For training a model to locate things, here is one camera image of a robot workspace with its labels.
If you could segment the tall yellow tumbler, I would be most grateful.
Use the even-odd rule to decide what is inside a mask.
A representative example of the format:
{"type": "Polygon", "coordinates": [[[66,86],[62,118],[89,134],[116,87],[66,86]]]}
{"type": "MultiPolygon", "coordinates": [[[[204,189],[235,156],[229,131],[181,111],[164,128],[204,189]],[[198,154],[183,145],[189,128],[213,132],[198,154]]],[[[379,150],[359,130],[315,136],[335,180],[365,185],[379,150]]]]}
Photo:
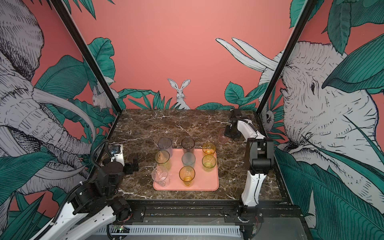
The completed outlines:
{"type": "Polygon", "coordinates": [[[196,171],[191,166],[184,166],[179,171],[179,178],[181,179],[183,184],[187,187],[192,186],[195,176],[196,176],[196,171]]]}

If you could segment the tall light green tumbler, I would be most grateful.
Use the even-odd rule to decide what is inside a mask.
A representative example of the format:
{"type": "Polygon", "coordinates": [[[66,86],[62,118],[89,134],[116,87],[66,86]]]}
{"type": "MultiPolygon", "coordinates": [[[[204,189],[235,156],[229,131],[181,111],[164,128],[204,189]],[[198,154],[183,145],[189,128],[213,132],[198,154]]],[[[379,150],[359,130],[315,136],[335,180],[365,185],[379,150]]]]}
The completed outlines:
{"type": "Polygon", "coordinates": [[[155,154],[155,161],[159,166],[165,167],[167,170],[171,169],[171,156],[168,151],[160,150],[155,154]]]}

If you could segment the pink clear tumbler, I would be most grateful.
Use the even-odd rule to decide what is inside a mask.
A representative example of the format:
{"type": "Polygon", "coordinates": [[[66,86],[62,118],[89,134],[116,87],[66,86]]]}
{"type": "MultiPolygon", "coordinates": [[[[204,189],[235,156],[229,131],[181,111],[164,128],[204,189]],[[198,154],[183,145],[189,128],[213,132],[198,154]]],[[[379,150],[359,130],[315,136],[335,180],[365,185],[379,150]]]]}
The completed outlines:
{"type": "Polygon", "coordinates": [[[225,136],[225,128],[221,128],[218,132],[218,142],[220,144],[225,144],[229,141],[230,138],[225,136]]]}

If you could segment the pink plastic tray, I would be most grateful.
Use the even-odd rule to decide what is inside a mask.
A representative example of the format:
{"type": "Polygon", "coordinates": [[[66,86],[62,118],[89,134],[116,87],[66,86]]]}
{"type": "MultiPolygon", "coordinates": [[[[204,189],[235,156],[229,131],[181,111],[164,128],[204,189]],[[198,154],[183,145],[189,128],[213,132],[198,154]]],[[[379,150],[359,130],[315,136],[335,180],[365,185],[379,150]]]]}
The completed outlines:
{"type": "Polygon", "coordinates": [[[186,186],[179,177],[179,171],[183,167],[182,149],[173,149],[171,157],[171,169],[167,177],[169,181],[164,187],[156,182],[153,182],[153,187],[157,191],[216,191],[219,188],[218,165],[210,172],[205,171],[202,159],[205,156],[202,149],[195,149],[196,157],[195,172],[196,176],[190,186],[186,186]]]}

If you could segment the short yellow tumbler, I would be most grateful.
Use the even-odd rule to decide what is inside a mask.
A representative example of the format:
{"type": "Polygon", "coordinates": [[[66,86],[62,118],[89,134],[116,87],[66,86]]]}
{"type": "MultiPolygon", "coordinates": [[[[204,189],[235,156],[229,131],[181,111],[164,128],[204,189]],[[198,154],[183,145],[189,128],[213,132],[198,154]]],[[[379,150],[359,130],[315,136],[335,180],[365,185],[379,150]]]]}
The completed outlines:
{"type": "Polygon", "coordinates": [[[216,146],[213,143],[207,142],[202,146],[205,155],[213,155],[216,152],[216,146]]]}

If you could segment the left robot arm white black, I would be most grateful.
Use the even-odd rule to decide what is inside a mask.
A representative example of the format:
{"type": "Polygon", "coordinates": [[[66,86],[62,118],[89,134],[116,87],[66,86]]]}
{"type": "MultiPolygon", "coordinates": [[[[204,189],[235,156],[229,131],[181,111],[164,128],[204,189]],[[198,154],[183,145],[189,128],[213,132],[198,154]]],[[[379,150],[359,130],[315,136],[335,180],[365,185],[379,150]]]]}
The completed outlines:
{"type": "Polygon", "coordinates": [[[104,166],[92,160],[92,164],[98,173],[69,193],[33,240],[83,240],[101,227],[133,218],[132,207],[117,193],[125,175],[139,170],[139,160],[134,158],[127,165],[110,161],[104,166]]]}

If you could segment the tall dark grey tumbler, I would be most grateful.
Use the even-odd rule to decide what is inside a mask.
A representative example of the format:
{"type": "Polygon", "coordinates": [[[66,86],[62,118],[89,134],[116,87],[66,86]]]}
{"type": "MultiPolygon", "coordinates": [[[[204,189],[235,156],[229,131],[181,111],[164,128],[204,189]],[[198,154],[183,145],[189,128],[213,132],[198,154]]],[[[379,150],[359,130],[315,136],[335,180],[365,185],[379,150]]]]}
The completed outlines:
{"type": "Polygon", "coordinates": [[[195,140],[193,138],[184,138],[181,142],[181,146],[185,153],[194,153],[195,150],[195,140]]]}

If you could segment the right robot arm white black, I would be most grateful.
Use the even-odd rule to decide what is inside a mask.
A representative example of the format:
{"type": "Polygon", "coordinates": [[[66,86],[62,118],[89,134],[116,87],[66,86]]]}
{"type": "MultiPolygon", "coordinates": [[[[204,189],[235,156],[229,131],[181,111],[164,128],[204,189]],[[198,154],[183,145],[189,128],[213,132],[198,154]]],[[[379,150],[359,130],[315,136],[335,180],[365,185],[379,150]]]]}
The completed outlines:
{"type": "Polygon", "coordinates": [[[229,123],[224,135],[233,140],[243,136],[247,141],[243,159],[247,179],[241,194],[242,206],[238,219],[243,223],[258,221],[262,216],[259,208],[261,187],[275,165],[274,142],[261,134],[254,126],[251,117],[243,115],[240,109],[231,110],[229,123]]]}

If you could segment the teal frosted tumbler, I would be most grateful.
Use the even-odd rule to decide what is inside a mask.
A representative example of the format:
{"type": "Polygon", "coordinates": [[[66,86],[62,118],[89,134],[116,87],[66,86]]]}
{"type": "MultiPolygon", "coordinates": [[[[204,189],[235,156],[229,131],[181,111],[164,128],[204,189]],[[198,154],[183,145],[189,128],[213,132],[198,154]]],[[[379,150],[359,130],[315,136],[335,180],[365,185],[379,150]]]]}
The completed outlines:
{"type": "Polygon", "coordinates": [[[195,167],[195,162],[196,162],[196,157],[195,157],[195,155],[193,153],[185,153],[185,154],[183,154],[183,156],[182,156],[182,163],[183,163],[184,167],[189,166],[189,167],[194,168],[195,167]]]}

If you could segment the tall blue-grey clear tumbler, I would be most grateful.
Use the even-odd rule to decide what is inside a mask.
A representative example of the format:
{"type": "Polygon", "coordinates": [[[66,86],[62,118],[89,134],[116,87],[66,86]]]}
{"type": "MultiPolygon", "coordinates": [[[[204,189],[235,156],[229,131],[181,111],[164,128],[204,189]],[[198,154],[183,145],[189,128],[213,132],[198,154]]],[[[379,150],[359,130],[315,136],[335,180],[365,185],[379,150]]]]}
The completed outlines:
{"type": "Polygon", "coordinates": [[[163,137],[158,141],[158,147],[160,150],[165,150],[169,153],[170,157],[173,155],[172,140],[167,137],[163,137]]]}

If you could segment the short green tumbler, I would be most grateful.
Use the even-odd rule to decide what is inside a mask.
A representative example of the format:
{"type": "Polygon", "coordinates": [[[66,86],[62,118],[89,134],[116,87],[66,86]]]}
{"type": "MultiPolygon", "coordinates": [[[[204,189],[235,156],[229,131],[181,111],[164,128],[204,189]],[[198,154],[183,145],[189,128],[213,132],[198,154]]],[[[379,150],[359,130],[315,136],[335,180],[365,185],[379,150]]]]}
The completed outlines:
{"type": "Polygon", "coordinates": [[[217,159],[213,155],[205,155],[202,158],[203,170],[211,172],[217,164],[217,159]]]}

